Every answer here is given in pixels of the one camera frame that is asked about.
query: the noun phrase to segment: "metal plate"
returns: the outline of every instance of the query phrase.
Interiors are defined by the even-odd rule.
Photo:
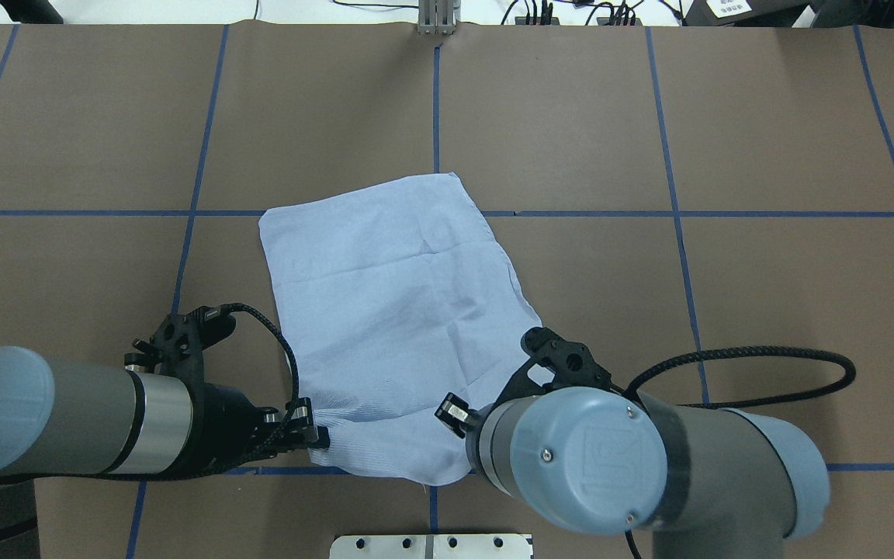
[[[423,534],[341,536],[330,559],[532,559],[529,534]]]

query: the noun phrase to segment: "silver metal ring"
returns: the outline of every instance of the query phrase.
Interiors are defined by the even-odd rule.
[[[182,452],[192,431],[192,397],[174,377],[141,373],[144,411],[140,435],[113,474],[158,474]]]
[[[492,482],[492,485],[496,486],[496,489],[499,489],[499,491],[506,493],[506,495],[510,495],[510,492],[506,491],[503,482],[499,480],[499,474],[496,474],[496,466],[494,466],[492,461],[492,435],[496,432],[496,427],[499,425],[501,417],[506,415],[506,410],[512,407],[512,402],[515,402],[515,400],[504,402],[494,409],[489,414],[489,417],[486,418],[485,424],[482,425],[482,431],[478,435],[478,460],[482,460],[482,470],[485,470],[485,474],[489,481]]]

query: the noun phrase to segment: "label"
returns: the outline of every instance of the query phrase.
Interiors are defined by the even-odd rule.
[[[728,18],[751,11],[747,0],[706,0],[706,3],[717,18]]]

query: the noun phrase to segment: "cloth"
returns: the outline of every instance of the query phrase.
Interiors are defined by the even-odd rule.
[[[260,220],[282,331],[331,446],[320,466],[443,485],[470,470],[433,411],[492,403],[540,321],[453,173],[402,178]]]

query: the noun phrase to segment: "wrinkled fabric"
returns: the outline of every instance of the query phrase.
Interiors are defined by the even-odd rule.
[[[433,413],[492,403],[540,321],[453,173],[402,178],[260,220],[281,327],[331,446],[313,463],[420,484],[470,470]]]

